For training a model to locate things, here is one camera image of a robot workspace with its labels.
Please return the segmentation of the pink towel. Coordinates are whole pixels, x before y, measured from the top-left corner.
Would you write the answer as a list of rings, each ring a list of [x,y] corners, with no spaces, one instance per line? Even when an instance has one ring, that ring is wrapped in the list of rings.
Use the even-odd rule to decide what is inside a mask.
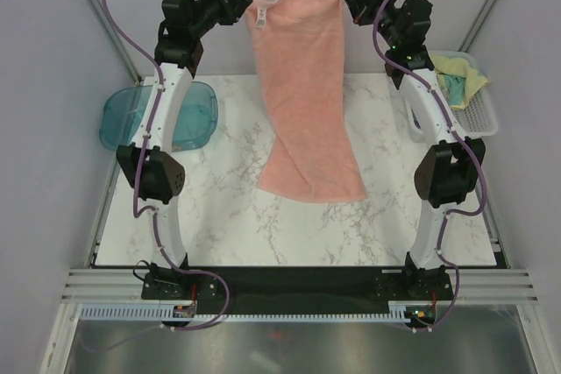
[[[344,125],[343,0],[254,0],[245,13],[275,140],[260,189],[349,203],[366,188]]]

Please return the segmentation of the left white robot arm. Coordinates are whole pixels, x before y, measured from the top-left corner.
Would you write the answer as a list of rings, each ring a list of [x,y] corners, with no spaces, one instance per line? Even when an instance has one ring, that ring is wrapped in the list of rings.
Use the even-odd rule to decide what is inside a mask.
[[[178,215],[186,174],[171,155],[174,128],[202,58],[202,37],[215,25],[236,24],[251,3],[162,0],[164,19],[150,57],[155,82],[131,142],[117,148],[117,162],[133,190],[133,214],[148,215],[151,223],[154,252],[146,282],[161,282],[173,299],[187,296],[192,286]]]

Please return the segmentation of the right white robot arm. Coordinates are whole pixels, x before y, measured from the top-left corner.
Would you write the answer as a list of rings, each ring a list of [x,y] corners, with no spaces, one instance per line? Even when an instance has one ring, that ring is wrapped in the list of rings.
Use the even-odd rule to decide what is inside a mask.
[[[384,39],[380,52],[385,71],[414,111],[428,150],[415,170],[415,190],[422,201],[415,241],[402,268],[401,289],[421,299],[433,285],[448,279],[453,266],[443,254],[444,235],[454,215],[476,216],[477,209],[460,208],[476,186],[485,187],[481,164],[484,141],[469,136],[452,115],[442,94],[425,46],[432,4],[428,0],[344,0],[354,24],[373,28],[373,39]]]

